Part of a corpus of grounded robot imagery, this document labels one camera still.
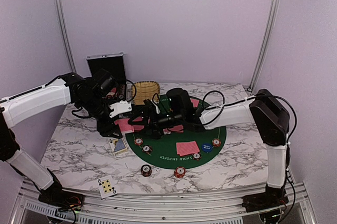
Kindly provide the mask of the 100 chip stack bottom mat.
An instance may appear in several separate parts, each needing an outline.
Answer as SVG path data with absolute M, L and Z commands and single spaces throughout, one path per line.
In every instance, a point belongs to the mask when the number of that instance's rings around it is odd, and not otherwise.
M 192 155 L 192 158 L 193 158 L 194 160 L 200 160 L 200 159 L 202 158 L 202 156 L 201 156 L 200 153 L 194 153 L 194 154 Z

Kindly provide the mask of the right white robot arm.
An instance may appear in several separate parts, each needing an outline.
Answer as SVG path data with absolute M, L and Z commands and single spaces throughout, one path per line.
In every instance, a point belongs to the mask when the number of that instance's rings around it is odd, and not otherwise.
M 159 139 L 164 129 L 182 125 L 192 132 L 204 132 L 223 126 L 254 123 L 267 148 L 268 177 L 261 203 L 272 207 L 281 199 L 286 183 L 286 169 L 289 165 L 288 138 L 290 114 L 280 103 L 281 98 L 268 90 L 243 100 L 223 103 L 219 106 L 195 108 L 188 92 L 173 88 L 166 93 L 169 111 L 157 112 L 157 105 L 149 99 L 143 106 L 136 106 L 128 123 L 141 125 L 143 133 Z

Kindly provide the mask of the red playing card deck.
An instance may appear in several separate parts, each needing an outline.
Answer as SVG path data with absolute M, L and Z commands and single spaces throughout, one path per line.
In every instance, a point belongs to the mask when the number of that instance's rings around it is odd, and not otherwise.
M 134 127 L 128 123 L 128 118 L 121 118 L 115 121 L 119 126 L 121 133 L 129 134 L 134 132 Z

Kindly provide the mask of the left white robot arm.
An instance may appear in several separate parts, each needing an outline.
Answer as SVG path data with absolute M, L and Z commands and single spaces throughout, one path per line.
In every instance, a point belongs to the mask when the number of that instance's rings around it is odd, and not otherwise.
M 115 79 L 105 70 L 93 77 L 67 73 L 50 82 L 14 96 L 1 99 L 1 161 L 34 182 L 54 205 L 66 202 L 60 183 L 39 161 L 28 154 L 16 140 L 14 127 L 49 110 L 73 104 L 96 121 L 96 130 L 103 137 L 117 137 L 121 131 L 115 120 L 131 111 L 128 101 L 108 101 L 105 97 L 116 86 Z

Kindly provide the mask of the dealt card top seat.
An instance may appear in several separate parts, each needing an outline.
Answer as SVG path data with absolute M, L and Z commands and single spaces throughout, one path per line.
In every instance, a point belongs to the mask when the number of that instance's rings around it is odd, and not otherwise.
M 192 102 L 193 107 L 198 108 L 198 105 L 199 105 L 200 101 L 198 99 L 195 99 L 195 98 L 191 98 L 190 100 Z

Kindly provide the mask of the black red 100 chip stack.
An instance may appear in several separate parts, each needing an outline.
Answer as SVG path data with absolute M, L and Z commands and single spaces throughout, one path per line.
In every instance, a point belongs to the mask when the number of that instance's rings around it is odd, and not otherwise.
M 141 167 L 141 174 L 143 177 L 149 177 L 152 174 L 152 168 L 150 165 L 144 164 Z

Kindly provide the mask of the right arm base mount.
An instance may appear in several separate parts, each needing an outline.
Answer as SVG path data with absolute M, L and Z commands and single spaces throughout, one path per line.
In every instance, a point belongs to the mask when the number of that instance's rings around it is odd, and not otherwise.
M 277 189 L 265 191 L 258 194 L 252 194 L 242 197 L 242 207 L 246 212 L 265 210 L 273 207 L 286 205 L 289 199 L 284 190 Z

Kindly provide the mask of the blue small blind button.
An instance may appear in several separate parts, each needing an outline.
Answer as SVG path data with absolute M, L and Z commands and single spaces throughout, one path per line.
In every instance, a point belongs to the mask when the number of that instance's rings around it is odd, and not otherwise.
M 202 151 L 206 153 L 210 153 L 213 149 L 213 145 L 209 143 L 203 143 L 201 145 Z

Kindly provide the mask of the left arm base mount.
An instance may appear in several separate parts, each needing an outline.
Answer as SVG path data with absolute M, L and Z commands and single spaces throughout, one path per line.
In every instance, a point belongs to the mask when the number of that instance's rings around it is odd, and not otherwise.
M 40 202 L 61 208 L 61 210 L 81 210 L 84 196 L 82 194 L 64 191 L 63 189 L 40 190 Z

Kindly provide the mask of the red tan 5 chip stack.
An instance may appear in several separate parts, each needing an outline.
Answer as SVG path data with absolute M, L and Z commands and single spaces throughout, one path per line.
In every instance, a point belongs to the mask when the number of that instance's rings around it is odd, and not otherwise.
M 185 176 L 186 170 L 184 167 L 177 167 L 174 171 L 174 176 L 176 178 L 183 178 Z

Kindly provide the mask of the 5 chip stack mat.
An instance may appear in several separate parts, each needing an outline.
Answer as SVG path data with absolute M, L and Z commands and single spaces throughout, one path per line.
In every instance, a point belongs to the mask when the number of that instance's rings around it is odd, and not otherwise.
M 222 144 L 222 142 L 218 138 L 215 138 L 215 139 L 212 140 L 213 147 L 220 147 L 221 144 Z

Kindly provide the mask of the dealt card seat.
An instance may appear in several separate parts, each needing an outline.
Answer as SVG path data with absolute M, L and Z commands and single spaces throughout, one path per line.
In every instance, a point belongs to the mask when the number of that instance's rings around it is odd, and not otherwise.
M 179 156 L 186 156 L 200 152 L 196 141 L 177 142 L 176 152 Z
M 200 101 L 198 99 L 195 99 L 195 98 L 191 98 L 190 100 L 192 102 L 193 107 L 198 108 L 198 105 L 199 105 Z
M 134 125 L 133 126 L 135 132 L 139 132 L 144 129 L 144 126 L 142 125 Z

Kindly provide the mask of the dealt card bottom seat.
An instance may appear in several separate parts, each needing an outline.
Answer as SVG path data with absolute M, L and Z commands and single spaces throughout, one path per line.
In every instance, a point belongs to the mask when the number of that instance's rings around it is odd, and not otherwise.
M 200 152 L 196 141 L 177 142 L 176 152 L 179 156 L 186 156 Z

